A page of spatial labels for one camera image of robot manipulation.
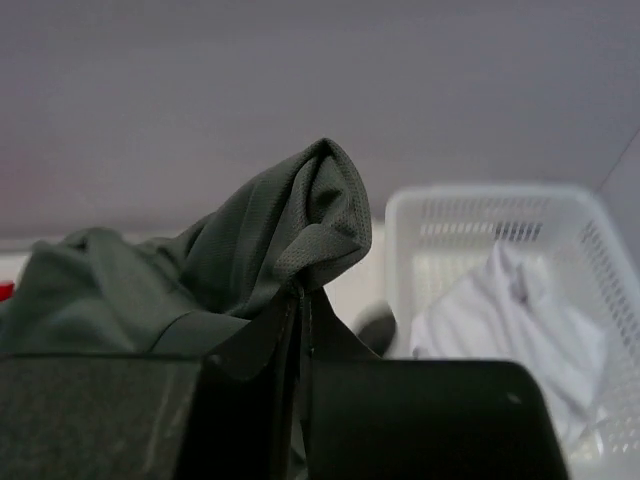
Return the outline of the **grey t shirt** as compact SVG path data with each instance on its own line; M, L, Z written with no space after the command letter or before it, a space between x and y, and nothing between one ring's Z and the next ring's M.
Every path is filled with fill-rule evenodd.
M90 228L34 245L1 304L5 352L200 353L281 289L313 292L370 250L367 193L321 139L263 171L184 232L140 243Z

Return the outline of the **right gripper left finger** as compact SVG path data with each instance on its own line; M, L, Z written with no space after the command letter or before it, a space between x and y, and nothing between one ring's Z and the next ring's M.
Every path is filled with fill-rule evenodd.
M283 479L298 301L177 354L5 354L5 479Z

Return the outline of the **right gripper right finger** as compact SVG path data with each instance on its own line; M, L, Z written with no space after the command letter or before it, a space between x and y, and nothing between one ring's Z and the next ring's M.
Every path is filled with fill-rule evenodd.
M385 360L302 302L301 423L312 479L565 479L542 393L508 361Z

